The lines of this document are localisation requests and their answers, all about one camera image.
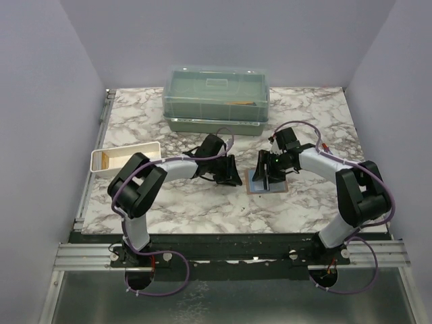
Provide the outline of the brown leather card holder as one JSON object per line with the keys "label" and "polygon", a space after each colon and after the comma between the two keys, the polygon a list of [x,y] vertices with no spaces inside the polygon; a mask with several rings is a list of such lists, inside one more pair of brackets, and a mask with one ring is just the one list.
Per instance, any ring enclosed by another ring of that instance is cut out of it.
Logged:
{"label": "brown leather card holder", "polygon": [[284,193],[288,192],[287,182],[278,182],[270,184],[268,181],[259,180],[253,181],[254,175],[253,169],[247,169],[244,171],[246,192],[247,194],[273,194],[273,193]]}

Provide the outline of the white rectangular tray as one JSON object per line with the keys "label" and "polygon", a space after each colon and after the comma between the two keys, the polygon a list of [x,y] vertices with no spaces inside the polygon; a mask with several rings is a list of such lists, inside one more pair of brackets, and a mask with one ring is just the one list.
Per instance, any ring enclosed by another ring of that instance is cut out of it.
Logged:
{"label": "white rectangular tray", "polygon": [[92,171],[92,153],[90,157],[90,172],[96,178],[112,178],[120,169],[128,162],[134,153],[142,153],[150,160],[157,160],[161,158],[161,145],[159,142],[145,142],[140,144],[119,146],[113,148],[102,148],[95,151],[103,151],[109,157],[109,168],[101,171]]}

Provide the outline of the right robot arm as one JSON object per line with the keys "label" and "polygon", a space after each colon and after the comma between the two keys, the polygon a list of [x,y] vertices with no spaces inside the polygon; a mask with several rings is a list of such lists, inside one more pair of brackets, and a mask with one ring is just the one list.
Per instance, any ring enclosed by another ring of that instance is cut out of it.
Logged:
{"label": "right robot arm", "polygon": [[326,153],[318,144],[301,144],[292,128],[276,131],[270,138],[271,150],[258,153],[254,182],[282,183],[289,173],[309,171],[335,184],[337,215],[314,235],[310,255],[324,265],[335,256],[336,247],[368,222],[392,212],[394,198],[372,161],[353,162]]}

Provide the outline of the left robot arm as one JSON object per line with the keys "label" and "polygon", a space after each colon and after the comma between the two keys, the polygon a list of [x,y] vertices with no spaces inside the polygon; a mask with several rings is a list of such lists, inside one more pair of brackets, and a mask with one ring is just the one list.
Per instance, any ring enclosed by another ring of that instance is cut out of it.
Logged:
{"label": "left robot arm", "polygon": [[121,217],[123,241],[129,247],[126,258],[136,267],[149,261],[151,239],[146,213],[152,207],[162,185],[176,180],[211,176],[210,182],[241,186],[235,157],[229,154],[234,137],[228,141],[209,134],[202,144],[181,155],[152,160],[143,153],[133,154],[112,179],[107,193],[111,209]]}

